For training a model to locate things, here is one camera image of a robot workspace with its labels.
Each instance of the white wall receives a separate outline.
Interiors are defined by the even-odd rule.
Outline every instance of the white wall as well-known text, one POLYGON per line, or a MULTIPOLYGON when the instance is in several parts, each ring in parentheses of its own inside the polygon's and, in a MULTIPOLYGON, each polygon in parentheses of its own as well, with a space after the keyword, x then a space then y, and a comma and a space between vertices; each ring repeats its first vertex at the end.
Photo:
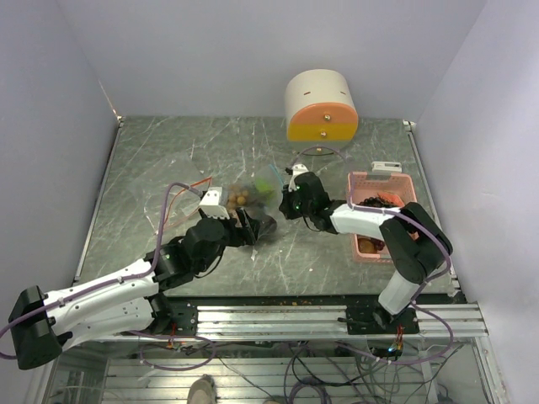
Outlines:
POLYGON ((515 403, 539 397, 539 2, 488 1, 418 123, 468 298, 515 403))
MULTIPOLYGON (((55 2, 0 1, 0 322, 19 292, 72 280, 115 116, 55 2)), ((13 352, 8 334, 3 352, 13 352)), ((0 360, 3 404, 31 371, 0 360)))
POLYGON ((119 114, 284 115, 342 72, 360 115, 416 120, 484 0, 58 0, 119 114))

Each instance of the person's foot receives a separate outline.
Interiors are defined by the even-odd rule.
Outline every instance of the person's foot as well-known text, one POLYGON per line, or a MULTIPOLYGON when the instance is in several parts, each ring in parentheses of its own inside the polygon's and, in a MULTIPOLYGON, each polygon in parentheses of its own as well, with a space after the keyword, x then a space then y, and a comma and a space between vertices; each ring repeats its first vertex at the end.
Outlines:
POLYGON ((187 404, 216 404, 216 386, 213 379, 204 375, 191 385, 187 404))

